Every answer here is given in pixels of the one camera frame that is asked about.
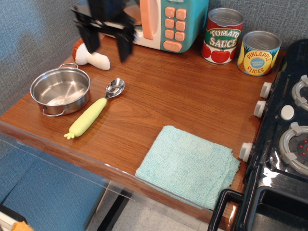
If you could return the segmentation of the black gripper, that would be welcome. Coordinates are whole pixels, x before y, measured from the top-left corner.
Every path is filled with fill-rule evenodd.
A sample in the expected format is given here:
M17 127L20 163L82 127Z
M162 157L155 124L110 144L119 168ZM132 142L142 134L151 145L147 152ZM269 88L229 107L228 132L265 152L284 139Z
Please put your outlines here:
M116 38L120 61L124 62L132 53L135 39L135 20L124 12L125 0L89 0L87 5L71 8L75 23L89 53L100 46L99 34Z

